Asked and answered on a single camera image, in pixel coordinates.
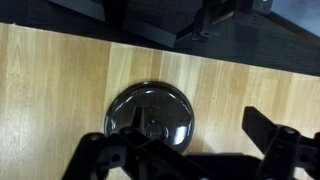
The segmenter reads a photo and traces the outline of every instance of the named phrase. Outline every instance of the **light wood grain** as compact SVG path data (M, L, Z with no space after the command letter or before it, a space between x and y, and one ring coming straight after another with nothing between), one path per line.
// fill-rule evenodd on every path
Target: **light wood grain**
M320 131L318 77L0 24L0 179L61 178L81 136L102 132L116 95L145 80L190 100L186 152L262 157L241 129L245 106L306 136Z

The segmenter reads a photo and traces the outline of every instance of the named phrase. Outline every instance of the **black metal frame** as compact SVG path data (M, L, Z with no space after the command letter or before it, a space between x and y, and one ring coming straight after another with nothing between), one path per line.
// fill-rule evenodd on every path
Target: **black metal frame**
M301 136L287 126L273 124L254 107L247 107L243 130L262 153L263 160L243 154L193 154L185 157L159 140L139 132L143 110L137 109L134 127L105 137L85 135L63 179L104 179L109 169L122 167L132 179L294 179L295 167L320 178L320 135Z

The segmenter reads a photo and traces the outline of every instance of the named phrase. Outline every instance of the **wooden floor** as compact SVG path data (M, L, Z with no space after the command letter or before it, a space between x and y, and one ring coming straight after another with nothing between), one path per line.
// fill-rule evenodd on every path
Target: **wooden floor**
M0 24L0 179L61 178L81 136L102 131L116 95L145 80L190 100L187 152L262 157L241 129L245 106L309 137L320 131L319 77Z

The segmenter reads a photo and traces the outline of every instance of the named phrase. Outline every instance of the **hardwood plank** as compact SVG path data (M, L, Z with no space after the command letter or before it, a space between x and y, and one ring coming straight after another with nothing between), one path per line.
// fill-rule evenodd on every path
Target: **hardwood plank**
M0 179L61 178L81 136L103 131L116 95L145 80L190 100L187 153L262 157L241 129L245 106L309 137L320 131L319 77L0 24Z

